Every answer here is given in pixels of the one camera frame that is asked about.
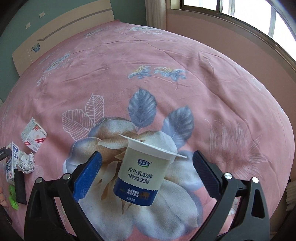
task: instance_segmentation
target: wooden headboard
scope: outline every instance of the wooden headboard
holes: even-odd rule
[[[68,11],[38,29],[12,54],[18,74],[40,56],[71,36],[114,20],[110,0],[99,0]]]

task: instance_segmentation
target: window glass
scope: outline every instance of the window glass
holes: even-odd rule
[[[273,39],[296,60],[296,41],[278,13],[276,13],[276,25],[274,27]]]
[[[217,0],[184,0],[184,5],[216,10]]]
[[[222,13],[228,14],[228,5],[223,3]],[[265,0],[236,0],[234,17],[268,34],[271,6]]]

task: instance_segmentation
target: white yogurt cup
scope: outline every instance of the white yogurt cup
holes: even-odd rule
[[[128,139],[128,147],[114,185],[114,194],[127,202],[150,206],[164,180],[168,166],[176,156],[186,157],[126,136],[122,137]]]

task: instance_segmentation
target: pink wall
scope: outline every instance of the pink wall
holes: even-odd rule
[[[273,48],[234,24],[189,11],[167,10],[166,30],[206,44],[250,72],[284,109],[296,137],[296,73]],[[291,179],[296,180],[296,161]]]

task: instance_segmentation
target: curtain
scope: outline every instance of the curtain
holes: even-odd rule
[[[165,0],[145,0],[147,26],[165,30]]]

